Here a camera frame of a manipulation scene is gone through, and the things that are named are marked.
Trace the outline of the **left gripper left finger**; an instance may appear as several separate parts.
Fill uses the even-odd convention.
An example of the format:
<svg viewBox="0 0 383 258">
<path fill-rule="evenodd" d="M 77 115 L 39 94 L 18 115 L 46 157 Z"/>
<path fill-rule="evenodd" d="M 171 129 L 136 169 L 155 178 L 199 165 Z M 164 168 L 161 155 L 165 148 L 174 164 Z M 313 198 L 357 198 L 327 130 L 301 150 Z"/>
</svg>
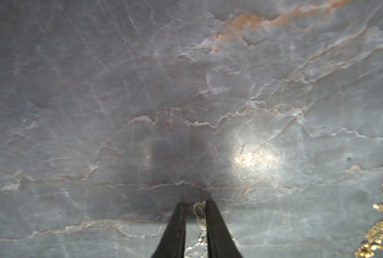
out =
<svg viewBox="0 0 383 258">
<path fill-rule="evenodd" d="M 177 203 L 164 234 L 151 258 L 183 258 L 186 240 L 186 206 Z"/>
</svg>

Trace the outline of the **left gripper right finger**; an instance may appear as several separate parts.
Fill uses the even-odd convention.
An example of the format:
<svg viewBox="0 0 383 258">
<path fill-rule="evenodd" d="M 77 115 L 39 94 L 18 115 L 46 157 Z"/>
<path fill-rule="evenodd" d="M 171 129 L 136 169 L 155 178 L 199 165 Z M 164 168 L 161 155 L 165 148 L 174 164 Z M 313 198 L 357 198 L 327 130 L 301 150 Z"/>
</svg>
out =
<svg viewBox="0 0 383 258">
<path fill-rule="evenodd" d="M 242 258 L 214 200 L 205 201 L 209 258 Z"/>
</svg>

